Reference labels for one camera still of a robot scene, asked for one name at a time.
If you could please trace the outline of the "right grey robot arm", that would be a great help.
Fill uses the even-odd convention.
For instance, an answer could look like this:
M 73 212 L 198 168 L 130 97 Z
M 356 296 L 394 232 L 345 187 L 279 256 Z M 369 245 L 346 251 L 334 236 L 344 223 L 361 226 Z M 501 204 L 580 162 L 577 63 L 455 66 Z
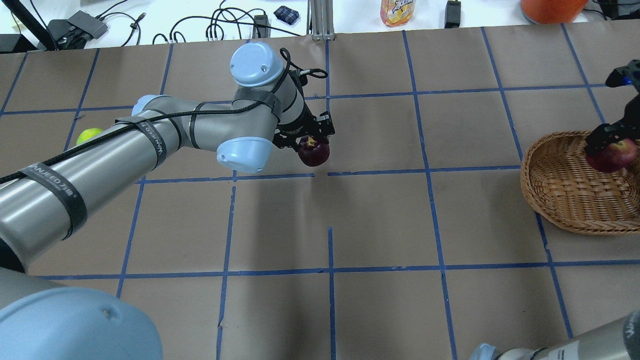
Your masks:
M 581 235 L 639 234 L 639 96 L 622 117 L 592 131 L 547 134 L 522 161 L 520 185 L 530 207 Z M 535 350 L 478 345 L 472 360 L 637 360 L 639 312 Z

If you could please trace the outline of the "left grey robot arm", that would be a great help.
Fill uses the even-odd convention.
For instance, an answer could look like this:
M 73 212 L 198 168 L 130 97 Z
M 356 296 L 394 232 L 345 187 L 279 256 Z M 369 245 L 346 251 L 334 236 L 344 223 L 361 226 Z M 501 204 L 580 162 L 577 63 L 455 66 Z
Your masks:
M 329 112 L 313 115 L 304 86 L 325 69 L 296 66 L 286 48 L 263 41 L 230 58 L 237 84 L 230 105 L 169 95 L 142 96 L 130 116 L 42 162 L 1 178 L 1 358 L 160 360 L 159 332 L 146 313 L 94 288 L 26 272 L 89 217 L 182 148 L 214 152 L 238 173 L 260 173 L 272 148 L 291 148 L 309 167 L 327 161 L 335 134 Z

